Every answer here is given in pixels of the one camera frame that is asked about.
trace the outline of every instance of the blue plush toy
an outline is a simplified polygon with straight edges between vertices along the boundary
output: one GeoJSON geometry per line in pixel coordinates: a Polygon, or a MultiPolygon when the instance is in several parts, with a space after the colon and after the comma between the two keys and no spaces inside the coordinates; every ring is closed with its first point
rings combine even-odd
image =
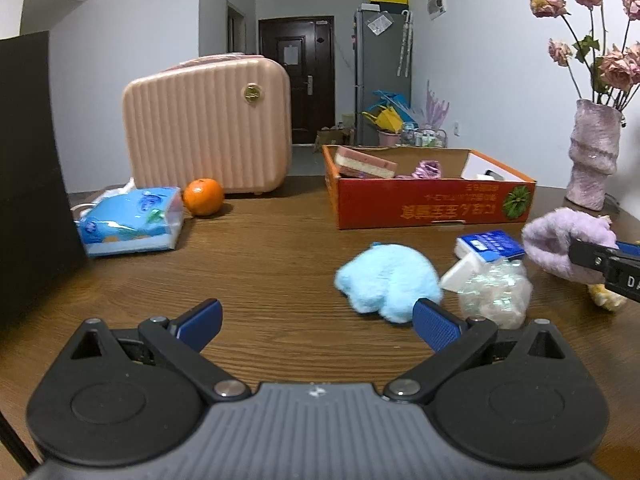
{"type": "Polygon", "coordinates": [[[392,323],[411,321],[420,298],[442,301],[438,273],[418,251],[375,243],[335,275],[335,288],[360,314],[379,312],[392,323]]]}

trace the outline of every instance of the wooden table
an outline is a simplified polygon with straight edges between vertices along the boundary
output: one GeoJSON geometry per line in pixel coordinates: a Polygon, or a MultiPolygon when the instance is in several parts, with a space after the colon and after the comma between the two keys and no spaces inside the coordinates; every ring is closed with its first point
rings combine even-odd
{"type": "MultiPolygon", "coordinates": [[[[562,190],[539,189],[532,217],[560,205],[562,190]]],[[[639,221],[624,212],[614,219],[621,240],[640,239],[639,221]]],[[[83,319],[133,327],[154,314],[175,317],[212,296],[222,301],[225,322],[204,355],[251,386],[372,381],[381,388],[430,350],[410,328],[355,314],[334,289],[335,271],[378,241],[421,251],[442,274],[455,262],[455,238],[487,227],[338,231],[321,177],[293,177],[273,194],[228,200],[222,216],[187,221],[178,250],[96,260],[2,332],[0,409],[29,440],[29,396],[83,319]]],[[[519,236],[522,224],[497,227],[519,236]]],[[[615,480],[638,480],[638,305],[610,314],[591,303],[584,286],[527,267],[534,285],[529,317],[558,326],[609,402],[609,429],[595,463],[615,480]]],[[[454,294],[444,305],[459,314],[454,294]]],[[[0,480],[20,477],[4,450],[0,461],[0,480]]]]}

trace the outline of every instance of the suitcase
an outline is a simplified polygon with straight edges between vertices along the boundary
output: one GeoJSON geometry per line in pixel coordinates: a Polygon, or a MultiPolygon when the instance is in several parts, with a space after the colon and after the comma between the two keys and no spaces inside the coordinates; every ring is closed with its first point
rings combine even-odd
{"type": "Polygon", "coordinates": [[[122,99],[136,187],[217,180],[268,192],[291,162],[289,76],[262,56],[226,54],[131,82],[122,99]]]}

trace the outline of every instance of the gray refrigerator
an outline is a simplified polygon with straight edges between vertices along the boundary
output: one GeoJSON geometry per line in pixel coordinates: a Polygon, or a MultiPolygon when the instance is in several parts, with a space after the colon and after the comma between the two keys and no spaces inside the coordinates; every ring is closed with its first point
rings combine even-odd
{"type": "Polygon", "coordinates": [[[411,70],[409,77],[404,76],[406,52],[402,71],[398,77],[398,63],[402,46],[404,16],[390,14],[393,24],[379,36],[367,27],[367,23],[377,12],[357,10],[355,23],[355,60],[356,60],[356,145],[378,146],[376,127],[361,112],[366,111],[380,98],[372,94],[374,90],[383,90],[404,95],[411,102],[411,70]]]}

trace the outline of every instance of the orange fruit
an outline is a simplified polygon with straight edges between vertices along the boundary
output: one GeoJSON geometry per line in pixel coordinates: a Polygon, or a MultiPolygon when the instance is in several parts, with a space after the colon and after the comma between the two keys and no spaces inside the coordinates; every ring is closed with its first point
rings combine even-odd
{"type": "Polygon", "coordinates": [[[222,207],[225,191],[212,178],[199,178],[187,186],[182,199],[193,215],[210,216],[222,207]]]}

